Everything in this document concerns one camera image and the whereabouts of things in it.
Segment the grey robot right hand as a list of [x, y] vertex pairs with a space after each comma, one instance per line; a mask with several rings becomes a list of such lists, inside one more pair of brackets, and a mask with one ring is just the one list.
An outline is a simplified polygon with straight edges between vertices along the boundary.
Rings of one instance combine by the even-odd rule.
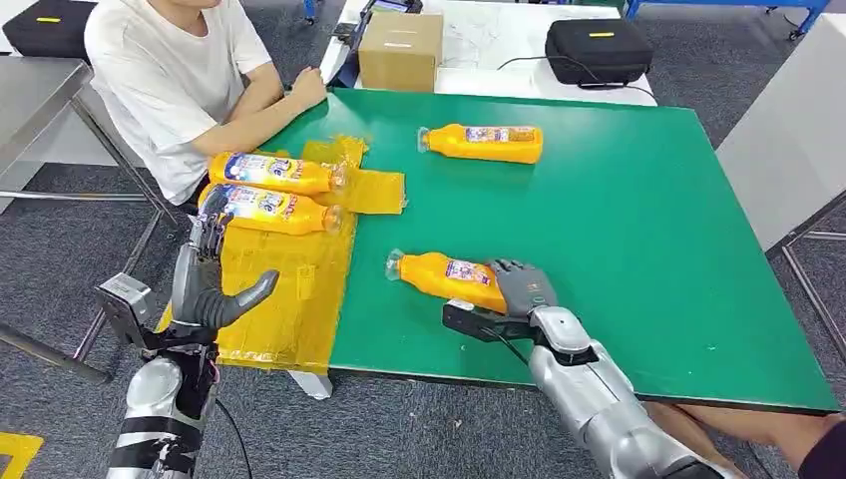
[[557, 294], [541, 269], [507, 258], [492, 259], [487, 266], [494, 273], [509, 316], [528, 317], [538, 307], [559, 305]]

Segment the person's right hand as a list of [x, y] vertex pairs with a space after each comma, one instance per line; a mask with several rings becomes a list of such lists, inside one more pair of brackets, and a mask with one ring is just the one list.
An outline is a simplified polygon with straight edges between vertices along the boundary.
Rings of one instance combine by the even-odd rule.
[[305, 112], [326, 100], [326, 86], [319, 68], [303, 69], [295, 79], [287, 98]]

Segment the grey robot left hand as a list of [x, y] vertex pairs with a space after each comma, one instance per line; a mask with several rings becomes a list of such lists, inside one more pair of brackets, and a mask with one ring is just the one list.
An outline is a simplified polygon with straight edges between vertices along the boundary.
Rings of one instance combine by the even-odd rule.
[[208, 196], [193, 218], [188, 242], [180, 249], [171, 299], [172, 320], [177, 324], [220, 330], [235, 323], [275, 290], [279, 272], [270, 269], [238, 293], [223, 292], [220, 253], [232, 220], [225, 205], [225, 198]]

